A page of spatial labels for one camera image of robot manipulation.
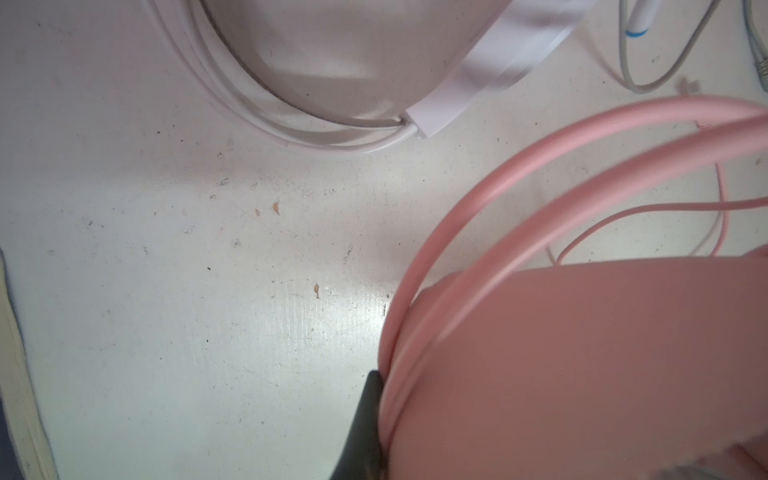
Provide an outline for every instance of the white wire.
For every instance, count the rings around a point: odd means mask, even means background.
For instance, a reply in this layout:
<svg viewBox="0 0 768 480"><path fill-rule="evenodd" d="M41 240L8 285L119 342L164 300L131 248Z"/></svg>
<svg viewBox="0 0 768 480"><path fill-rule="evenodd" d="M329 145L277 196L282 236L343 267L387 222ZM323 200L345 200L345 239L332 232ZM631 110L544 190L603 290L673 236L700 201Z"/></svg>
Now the white wire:
<svg viewBox="0 0 768 480"><path fill-rule="evenodd" d="M192 19L192 12L188 8L189 4L185 4L186 0L172 0L176 2L177 12L180 16L180 21L184 27L184 33L187 35L195 54L200 60L203 67L208 72L211 79L223 92L230 96L233 92L226 86L227 83L218 78L215 74L217 69L213 68L210 64L210 51L208 51L206 45L203 42L202 34L194 26ZM280 147L289 148L290 150L301 152L304 154L323 155L323 156L339 156L339 155L354 155L354 154L370 154L375 151L382 150L383 148L390 147L394 144L398 144L407 138L412 137L418 128L413 123L408 123L400 127L392 134L366 144L361 145L316 145L308 144L296 138L289 137L287 134L278 131L272 124L254 114L250 109L245 107L243 111L237 111L229 103L223 101L219 95L217 95L210 86L200 77L197 71L192 67L190 62L184 56L184 53L179 48L178 44L170 34L170 30L163 20L160 9L157 7L155 0L144 0L144 6L147 9L147 14L160 34L161 40L166 47L173 53L174 57L179 61L181 66L187 71L192 80L208 97L210 101L216 105L223 114L237 123L245 124L251 131L256 133L262 139L271 142L272 144Z"/></svg>

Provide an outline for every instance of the black plastic part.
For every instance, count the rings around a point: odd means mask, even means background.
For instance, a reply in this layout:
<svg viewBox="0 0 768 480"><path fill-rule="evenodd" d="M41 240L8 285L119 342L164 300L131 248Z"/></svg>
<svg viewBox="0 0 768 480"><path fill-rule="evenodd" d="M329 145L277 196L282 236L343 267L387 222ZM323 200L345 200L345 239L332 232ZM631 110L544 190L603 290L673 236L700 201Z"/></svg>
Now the black plastic part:
<svg viewBox="0 0 768 480"><path fill-rule="evenodd" d="M379 400L384 384L379 372L368 374L349 436L331 480L377 480L384 461L379 444Z"/></svg>

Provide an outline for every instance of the pink cable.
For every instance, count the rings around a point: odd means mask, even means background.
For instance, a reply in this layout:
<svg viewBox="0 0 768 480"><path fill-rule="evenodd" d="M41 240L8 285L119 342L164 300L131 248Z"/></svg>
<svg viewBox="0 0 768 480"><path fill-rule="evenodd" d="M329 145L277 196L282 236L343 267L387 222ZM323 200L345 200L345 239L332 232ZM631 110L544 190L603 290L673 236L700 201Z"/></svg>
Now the pink cable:
<svg viewBox="0 0 768 480"><path fill-rule="evenodd" d="M522 222L458 275L400 350L379 407L379 439L384 449L389 449L402 408L430 353L525 261L569 229L631 195L697 167L765 149L768 115L713 127L639 154L577 186Z"/></svg>
<svg viewBox="0 0 768 480"><path fill-rule="evenodd" d="M651 124L677 121L725 123L766 113L765 107L732 98L661 98L626 105L565 127L504 162L469 191L432 231L408 267L384 322L379 341L379 372L389 375L397 337L419 287L443 250L485 206L542 165L603 137Z"/></svg>
<svg viewBox="0 0 768 480"><path fill-rule="evenodd" d="M568 255L574 248L578 247L584 240L591 237L598 230L603 227L607 227L611 223L621 220L622 218L630 217L638 214L648 214L652 212L721 212L723 214L723 222L720 225L720 236L717 238L710 257L715 257L723 246L725 237L728 234L729 214L730 210L745 210L749 208L765 207L768 204L762 204L758 200L768 200L768 197L756 198L754 200L743 200L740 202L728 202L728 191L725 184L725 173L723 167L720 164L715 164L717 170L717 185L720 191L719 202L685 202L675 204L652 204L643 205L641 207L627 208L617 214L613 214L610 217L600 220L595 225L587 228L581 235L576 237L567 247L560 252L558 258L554 262L555 265L562 265L565 256Z"/></svg>

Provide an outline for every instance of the thick pink cable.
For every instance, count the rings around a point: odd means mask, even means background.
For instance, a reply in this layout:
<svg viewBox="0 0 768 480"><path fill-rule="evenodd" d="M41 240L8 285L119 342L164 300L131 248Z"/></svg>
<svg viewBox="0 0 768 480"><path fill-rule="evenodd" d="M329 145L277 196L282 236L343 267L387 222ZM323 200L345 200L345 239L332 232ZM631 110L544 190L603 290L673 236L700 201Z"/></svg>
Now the thick pink cable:
<svg viewBox="0 0 768 480"><path fill-rule="evenodd" d="M759 104L706 95L643 101L565 127L504 162L451 209L408 267L392 298L379 341L379 372L384 380L389 375L392 352L402 321L435 261L480 210L522 178L569 151L631 128L679 121L718 124L756 117L766 112L765 107Z"/></svg>
<svg viewBox="0 0 768 480"><path fill-rule="evenodd" d="M728 224L730 220L730 215L728 212L730 210L745 210L749 208L768 206L768 204L761 203L762 201L768 200L768 197L761 197L754 200L743 200L738 202L727 201L728 190L725 184L725 172L723 172L723 167L720 164L716 164L715 168L717 169L717 185L720 190L719 202L679 202L675 204L651 204L643 205L641 207L627 208L626 210L622 210L617 214L606 217L603 220L597 222L595 225L587 228L581 235L570 242L562 252L560 252L560 255L558 255L558 258L554 261L554 264L562 265L565 257L574 248L581 245L584 240L594 235L595 232L601 228L607 227L611 223L619 221L622 218L631 217L632 215L638 214L650 214L654 212L720 212L723 215L723 222L720 225L720 235L717 238L717 242L715 243L712 252L710 253L710 257L715 257L720 252L720 248L723 246L725 237L728 234Z"/></svg>
<svg viewBox="0 0 768 480"><path fill-rule="evenodd" d="M600 220L595 225L586 229L581 235L576 237L574 241L568 244L567 247L558 255L555 261L556 265L561 265L565 256L568 255L571 250L577 247L581 242L586 240L590 235L597 232L607 225L621 220L625 217L638 214L648 214L651 212L729 212L734 210L749 210L752 208L768 207L768 197L753 198L751 200L737 200L732 202L696 202L696 203L679 203L679 204L655 204L655 205L643 205L641 207L628 208L617 214L613 214L610 217L606 217Z"/></svg>
<svg viewBox="0 0 768 480"><path fill-rule="evenodd" d="M768 115L684 137L633 157L577 186L529 217L461 273L432 304L400 350L379 407L389 449L397 420L430 353L488 294L551 241L605 208L681 174L768 149Z"/></svg>

